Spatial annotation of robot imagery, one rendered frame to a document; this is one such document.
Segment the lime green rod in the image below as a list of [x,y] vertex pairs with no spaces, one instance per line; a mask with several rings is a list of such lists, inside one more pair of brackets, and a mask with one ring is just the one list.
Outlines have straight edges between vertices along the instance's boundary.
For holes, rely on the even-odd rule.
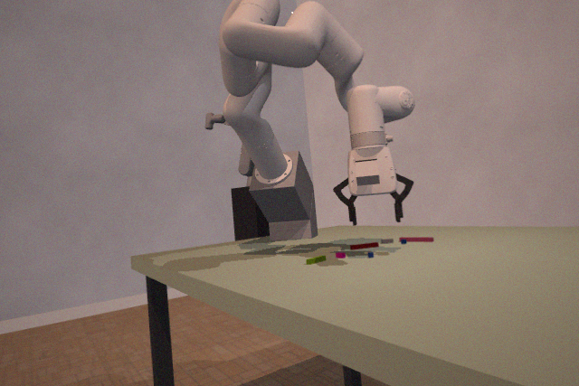
[[321,261],[325,261],[325,260],[326,260],[326,256],[319,256],[319,257],[315,257],[315,258],[311,258],[311,259],[306,259],[308,265],[318,263]]

